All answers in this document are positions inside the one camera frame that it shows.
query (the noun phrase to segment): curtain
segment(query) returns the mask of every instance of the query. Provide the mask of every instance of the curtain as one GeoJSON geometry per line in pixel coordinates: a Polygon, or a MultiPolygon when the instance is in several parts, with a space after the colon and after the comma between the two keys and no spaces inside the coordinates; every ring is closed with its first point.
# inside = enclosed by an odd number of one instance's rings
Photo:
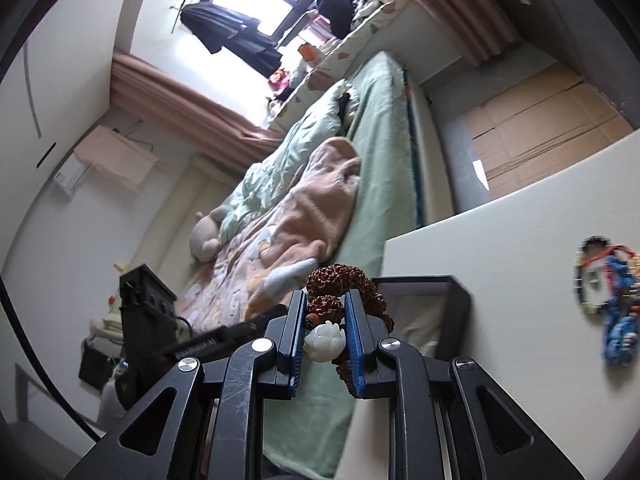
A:
{"type": "Polygon", "coordinates": [[[255,126],[137,57],[113,54],[111,101],[179,136],[235,174],[272,153],[284,134],[255,126]]]}
{"type": "Polygon", "coordinates": [[[417,0],[462,56],[477,66],[500,54],[518,34],[495,0],[417,0]]]}

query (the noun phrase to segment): bed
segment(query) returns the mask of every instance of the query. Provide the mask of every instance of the bed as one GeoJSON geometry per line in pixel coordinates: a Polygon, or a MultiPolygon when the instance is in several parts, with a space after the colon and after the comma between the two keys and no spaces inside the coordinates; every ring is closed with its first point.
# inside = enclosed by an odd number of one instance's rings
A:
{"type": "MultiPolygon", "coordinates": [[[[329,261],[360,267],[375,277],[380,275],[386,240],[448,218],[453,209],[437,132],[412,75],[386,52],[352,72],[346,82],[358,107],[335,135],[349,139],[361,159],[359,184],[348,228],[329,261]]],[[[182,290],[184,298],[194,279],[188,250],[194,215],[222,204],[234,184],[196,156],[153,220],[132,265],[146,263],[173,290],[182,290]]],[[[191,320],[196,329],[212,328],[191,320]]],[[[332,478],[354,399],[330,364],[308,362],[303,370],[293,401],[265,403],[264,453],[285,470],[332,478]]]]}

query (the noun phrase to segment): window pane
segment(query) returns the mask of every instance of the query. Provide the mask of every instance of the window pane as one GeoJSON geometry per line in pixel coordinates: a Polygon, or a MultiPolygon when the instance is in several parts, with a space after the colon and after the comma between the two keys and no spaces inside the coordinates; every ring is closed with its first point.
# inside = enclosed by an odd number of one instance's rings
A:
{"type": "Polygon", "coordinates": [[[275,32],[291,10],[291,6],[282,0],[213,0],[212,2],[260,20],[262,23],[258,26],[258,30],[268,36],[275,32]]]}

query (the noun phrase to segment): white lotus bead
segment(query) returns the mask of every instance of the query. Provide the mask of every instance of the white lotus bead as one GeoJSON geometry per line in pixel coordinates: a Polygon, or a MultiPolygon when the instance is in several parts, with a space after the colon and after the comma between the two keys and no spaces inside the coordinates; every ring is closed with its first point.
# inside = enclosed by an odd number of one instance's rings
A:
{"type": "Polygon", "coordinates": [[[305,337],[304,350],[312,361],[325,363],[340,355],[347,345],[347,336],[337,323],[331,321],[316,326],[305,337]]]}

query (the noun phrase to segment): cardboard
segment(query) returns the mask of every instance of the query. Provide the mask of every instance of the cardboard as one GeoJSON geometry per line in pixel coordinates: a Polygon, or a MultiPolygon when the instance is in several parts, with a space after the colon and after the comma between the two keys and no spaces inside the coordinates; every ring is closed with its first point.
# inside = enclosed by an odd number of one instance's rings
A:
{"type": "Polygon", "coordinates": [[[465,122],[494,198],[564,170],[632,131],[559,63],[472,108],[465,122]]]}

